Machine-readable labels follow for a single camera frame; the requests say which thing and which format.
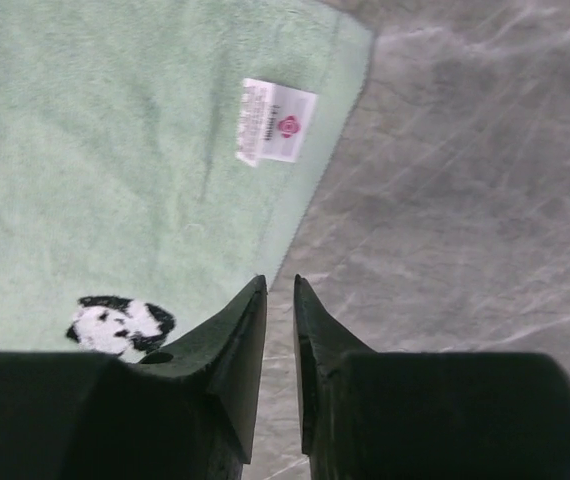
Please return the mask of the green towel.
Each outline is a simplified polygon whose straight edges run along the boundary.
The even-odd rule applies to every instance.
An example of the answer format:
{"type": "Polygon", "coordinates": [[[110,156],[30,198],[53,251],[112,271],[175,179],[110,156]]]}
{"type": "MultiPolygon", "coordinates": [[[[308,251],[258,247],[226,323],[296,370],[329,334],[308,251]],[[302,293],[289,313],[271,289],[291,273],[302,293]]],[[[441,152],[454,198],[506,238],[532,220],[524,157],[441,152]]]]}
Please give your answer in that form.
{"type": "Polygon", "coordinates": [[[273,280],[372,43],[318,1],[0,1],[0,350],[132,361],[273,280]]]}

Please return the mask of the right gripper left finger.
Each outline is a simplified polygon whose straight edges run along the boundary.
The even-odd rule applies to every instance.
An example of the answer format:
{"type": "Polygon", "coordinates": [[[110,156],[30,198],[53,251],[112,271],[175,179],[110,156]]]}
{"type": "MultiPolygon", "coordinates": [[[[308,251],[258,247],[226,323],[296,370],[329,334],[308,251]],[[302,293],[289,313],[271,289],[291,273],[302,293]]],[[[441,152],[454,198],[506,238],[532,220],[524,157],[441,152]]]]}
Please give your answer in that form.
{"type": "Polygon", "coordinates": [[[267,286],[129,364],[0,352],[0,479],[238,479],[252,457],[267,286]]]}

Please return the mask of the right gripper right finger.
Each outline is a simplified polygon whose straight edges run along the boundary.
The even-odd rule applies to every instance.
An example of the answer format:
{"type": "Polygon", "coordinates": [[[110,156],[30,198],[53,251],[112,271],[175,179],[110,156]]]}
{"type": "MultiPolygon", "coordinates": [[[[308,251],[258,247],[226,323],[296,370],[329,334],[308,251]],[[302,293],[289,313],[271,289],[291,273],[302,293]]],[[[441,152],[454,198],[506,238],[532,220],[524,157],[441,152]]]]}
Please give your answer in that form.
{"type": "Polygon", "coordinates": [[[315,479],[570,479],[570,376],[533,352],[378,352],[294,281],[315,479]]]}

